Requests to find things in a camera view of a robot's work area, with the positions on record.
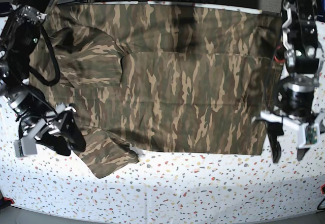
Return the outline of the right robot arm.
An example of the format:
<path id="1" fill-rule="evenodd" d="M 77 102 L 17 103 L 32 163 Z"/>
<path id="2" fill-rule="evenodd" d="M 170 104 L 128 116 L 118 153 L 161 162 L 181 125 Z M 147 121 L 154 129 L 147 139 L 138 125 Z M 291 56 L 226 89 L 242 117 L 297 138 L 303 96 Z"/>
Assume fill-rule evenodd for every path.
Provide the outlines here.
<path id="1" fill-rule="evenodd" d="M 58 0 L 13 0 L 12 10 L 1 13 L 7 22 L 1 32 L 1 97 L 17 115 L 18 139 L 14 142 L 17 157 L 37 154 L 37 145 L 69 156 L 83 152 L 86 142 L 78 129 L 71 104 L 52 107 L 44 94 L 26 80 L 35 76 L 43 85 L 56 85 L 60 70 L 50 39 L 43 27 L 46 11 Z M 54 78 L 46 80 L 30 66 L 30 55 L 40 38 L 48 48 Z"/>

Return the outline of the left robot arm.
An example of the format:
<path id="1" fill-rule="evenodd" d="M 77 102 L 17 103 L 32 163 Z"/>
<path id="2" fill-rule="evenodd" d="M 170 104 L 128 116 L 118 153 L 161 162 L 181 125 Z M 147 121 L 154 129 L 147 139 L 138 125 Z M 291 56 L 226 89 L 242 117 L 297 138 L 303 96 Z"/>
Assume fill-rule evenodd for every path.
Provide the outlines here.
<path id="1" fill-rule="evenodd" d="M 128 146 L 160 152 L 258 155 L 278 162 L 283 127 L 297 160 L 319 143 L 313 113 L 323 62 L 312 0 L 282 0 L 281 17 L 156 4 L 60 5 L 45 23 L 60 65 L 52 104 L 73 103 L 87 143 L 106 164 Z"/>

